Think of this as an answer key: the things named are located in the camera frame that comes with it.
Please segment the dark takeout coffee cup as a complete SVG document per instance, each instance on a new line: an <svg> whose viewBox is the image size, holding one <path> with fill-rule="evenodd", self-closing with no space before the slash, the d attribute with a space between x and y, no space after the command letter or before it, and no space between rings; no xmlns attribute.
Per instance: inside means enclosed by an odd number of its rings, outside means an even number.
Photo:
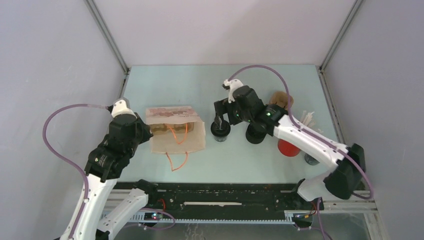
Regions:
<svg viewBox="0 0 424 240"><path fill-rule="evenodd" d="M225 142L227 140L228 135L227 134L219 134L219 135L214 135L213 137L214 137L215 141L222 143L222 142Z"/></svg>

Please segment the black coffee cup lid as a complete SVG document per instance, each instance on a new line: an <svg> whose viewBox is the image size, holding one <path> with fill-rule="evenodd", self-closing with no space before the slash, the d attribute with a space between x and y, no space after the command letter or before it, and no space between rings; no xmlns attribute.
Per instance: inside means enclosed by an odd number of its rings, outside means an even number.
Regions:
<svg viewBox="0 0 424 240"><path fill-rule="evenodd" d="M211 134L216 137L226 137L231 132L231 126L228 121L223 120L221 124L212 122L210 126Z"/></svg>

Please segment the paper bag orange handles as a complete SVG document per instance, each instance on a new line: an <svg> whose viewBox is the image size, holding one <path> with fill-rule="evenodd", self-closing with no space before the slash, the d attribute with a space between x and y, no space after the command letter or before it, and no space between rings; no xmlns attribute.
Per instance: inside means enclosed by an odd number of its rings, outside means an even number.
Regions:
<svg viewBox="0 0 424 240"><path fill-rule="evenodd" d="M205 122L192 106L161 106L145 110L153 137L150 151L165 155L171 171L181 169L189 154L206 148Z"/></svg>

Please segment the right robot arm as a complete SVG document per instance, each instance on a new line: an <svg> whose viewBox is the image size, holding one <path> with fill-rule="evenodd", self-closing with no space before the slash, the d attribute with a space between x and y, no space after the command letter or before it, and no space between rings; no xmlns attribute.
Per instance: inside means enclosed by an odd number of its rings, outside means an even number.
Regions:
<svg viewBox="0 0 424 240"><path fill-rule="evenodd" d="M229 135L231 126L248 123L246 139L252 144L261 143L266 135L286 141L305 152L327 171L298 182L291 194L291 204L304 209L311 201L326 196L348 200L355 193L365 172L364 149L353 144L347 146L334 142L313 131L277 104L264 104L254 89L247 85L232 92L229 97L214 102L215 118L211 133L215 138Z"/></svg>

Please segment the brown pulp cup carrier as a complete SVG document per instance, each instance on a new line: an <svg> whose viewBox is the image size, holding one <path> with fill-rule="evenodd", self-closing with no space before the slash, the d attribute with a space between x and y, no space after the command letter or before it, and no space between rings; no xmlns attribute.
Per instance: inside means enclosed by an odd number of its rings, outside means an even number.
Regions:
<svg viewBox="0 0 424 240"><path fill-rule="evenodd" d="M293 106L294 99L292 96L288 96L284 91L275 91L268 103L278 105L279 107L288 110Z"/></svg>

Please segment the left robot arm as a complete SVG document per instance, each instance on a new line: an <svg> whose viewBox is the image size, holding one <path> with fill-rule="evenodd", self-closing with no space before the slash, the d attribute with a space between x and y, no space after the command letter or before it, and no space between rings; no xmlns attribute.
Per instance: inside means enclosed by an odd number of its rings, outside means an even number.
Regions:
<svg viewBox="0 0 424 240"><path fill-rule="evenodd" d="M158 202L157 186L139 180L104 219L100 216L121 173L130 163L138 146L152 137L150 128L137 113L115 115L109 132L90 152L85 166L88 183L83 186L79 202L61 240L113 240L124 225L143 207L153 208Z"/></svg>

